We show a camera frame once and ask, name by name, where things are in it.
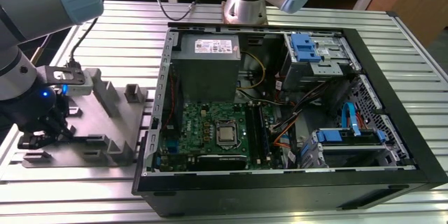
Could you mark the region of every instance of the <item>aluminum profile table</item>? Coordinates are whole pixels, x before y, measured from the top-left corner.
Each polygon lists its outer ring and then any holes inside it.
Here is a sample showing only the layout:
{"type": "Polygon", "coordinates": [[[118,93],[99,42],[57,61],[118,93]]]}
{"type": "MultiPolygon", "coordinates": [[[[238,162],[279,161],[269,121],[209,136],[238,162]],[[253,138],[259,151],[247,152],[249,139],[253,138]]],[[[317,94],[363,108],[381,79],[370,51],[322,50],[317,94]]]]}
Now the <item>aluminum profile table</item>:
{"type": "MultiPolygon", "coordinates": [[[[174,17],[186,4],[167,4],[174,17]]],[[[221,5],[199,5],[186,22],[219,23],[221,5]]],[[[448,170],[448,83],[399,18],[386,12],[305,9],[294,15],[269,8],[271,25],[357,28],[414,122],[448,170]]],[[[85,67],[102,69],[115,87],[138,83],[155,96],[167,19],[155,3],[106,2],[106,11],[77,50],[85,67]]],[[[53,65],[63,65],[90,24],[75,27],[53,65]]],[[[151,116],[143,124],[150,125],[151,116]]],[[[0,223],[447,223],[448,186],[405,195],[367,210],[163,219],[131,194],[135,166],[34,168],[22,166],[14,127],[0,147],[0,223]]]]}

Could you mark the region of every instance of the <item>motherboard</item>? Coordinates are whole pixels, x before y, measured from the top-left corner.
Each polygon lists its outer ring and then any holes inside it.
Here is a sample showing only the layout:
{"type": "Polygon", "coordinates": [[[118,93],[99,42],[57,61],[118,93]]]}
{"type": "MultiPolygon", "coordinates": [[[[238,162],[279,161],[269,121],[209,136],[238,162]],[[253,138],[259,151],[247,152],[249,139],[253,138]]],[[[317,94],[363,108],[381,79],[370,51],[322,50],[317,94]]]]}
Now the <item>motherboard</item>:
{"type": "Polygon", "coordinates": [[[162,167],[189,170],[203,161],[218,167],[270,168],[270,127],[274,107],[254,103],[186,103],[181,138],[167,139],[162,167]]]}

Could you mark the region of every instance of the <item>yellow wire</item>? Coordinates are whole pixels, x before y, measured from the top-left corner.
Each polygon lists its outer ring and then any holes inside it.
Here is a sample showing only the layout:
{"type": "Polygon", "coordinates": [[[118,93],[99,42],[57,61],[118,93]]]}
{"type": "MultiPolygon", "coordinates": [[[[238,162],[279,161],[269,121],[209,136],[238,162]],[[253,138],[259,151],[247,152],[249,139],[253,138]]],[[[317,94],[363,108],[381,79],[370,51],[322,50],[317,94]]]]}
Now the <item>yellow wire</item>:
{"type": "Polygon", "coordinates": [[[237,88],[238,90],[253,89],[253,88],[255,88],[258,85],[261,85],[261,84],[263,83],[265,78],[266,78],[266,75],[267,75],[267,69],[265,68],[265,65],[263,65],[262,61],[259,60],[259,58],[258,58],[254,54],[251,54],[250,52],[242,51],[242,53],[250,55],[250,56],[257,60],[257,62],[261,64],[261,66],[262,66],[262,70],[263,70],[263,76],[262,76],[262,80],[261,80],[257,84],[254,84],[254,85],[250,86],[250,87],[241,87],[241,88],[237,88]]]}

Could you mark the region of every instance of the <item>cpu socket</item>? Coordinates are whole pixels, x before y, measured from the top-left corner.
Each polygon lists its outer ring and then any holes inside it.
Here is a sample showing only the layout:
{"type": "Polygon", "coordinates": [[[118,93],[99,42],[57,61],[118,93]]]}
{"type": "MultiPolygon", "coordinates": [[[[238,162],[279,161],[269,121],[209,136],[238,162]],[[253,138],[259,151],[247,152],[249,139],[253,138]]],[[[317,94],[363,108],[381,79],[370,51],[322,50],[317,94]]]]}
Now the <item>cpu socket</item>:
{"type": "Polygon", "coordinates": [[[238,145],[237,123],[233,120],[218,120],[215,123],[217,144],[229,150],[238,145]]]}

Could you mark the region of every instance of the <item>blue led light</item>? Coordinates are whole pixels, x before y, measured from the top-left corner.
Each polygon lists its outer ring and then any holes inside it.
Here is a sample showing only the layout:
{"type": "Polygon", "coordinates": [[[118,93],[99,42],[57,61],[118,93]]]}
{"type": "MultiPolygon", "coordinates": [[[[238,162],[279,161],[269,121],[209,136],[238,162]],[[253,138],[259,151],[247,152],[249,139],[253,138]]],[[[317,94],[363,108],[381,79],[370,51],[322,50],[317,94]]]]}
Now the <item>blue led light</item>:
{"type": "Polygon", "coordinates": [[[67,94],[69,86],[63,85],[63,94],[67,94]]]}

